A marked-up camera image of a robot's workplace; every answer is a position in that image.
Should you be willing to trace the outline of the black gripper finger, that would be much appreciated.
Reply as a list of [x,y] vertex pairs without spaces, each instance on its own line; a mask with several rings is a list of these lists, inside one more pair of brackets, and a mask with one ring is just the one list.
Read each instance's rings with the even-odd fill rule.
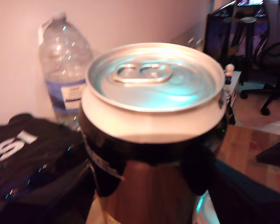
[[84,161],[56,181],[7,202],[0,224],[84,224],[94,194],[90,162]]
[[221,224],[280,224],[280,193],[221,161],[209,194]]

